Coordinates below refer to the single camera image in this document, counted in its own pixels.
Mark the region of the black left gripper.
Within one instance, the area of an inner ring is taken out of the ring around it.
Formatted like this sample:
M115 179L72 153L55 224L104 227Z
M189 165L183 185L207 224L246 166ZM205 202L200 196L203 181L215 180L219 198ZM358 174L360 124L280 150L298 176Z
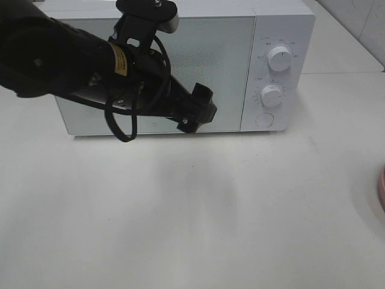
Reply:
M132 45L74 45L69 58L76 72L73 102L125 116L177 120L184 133L196 133L217 112L210 88L196 83L191 96L171 75L164 48L140 53Z

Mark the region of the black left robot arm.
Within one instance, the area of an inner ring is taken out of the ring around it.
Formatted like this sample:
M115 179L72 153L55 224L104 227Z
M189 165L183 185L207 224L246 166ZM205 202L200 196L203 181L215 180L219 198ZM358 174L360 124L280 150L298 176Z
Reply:
M179 24L172 1L117 1L121 17L107 40L44 14L30 1L1 2L1 85L19 98L54 95L103 111L123 142L138 116L164 117L185 133L217 111L210 88L189 92L172 74L156 33Z

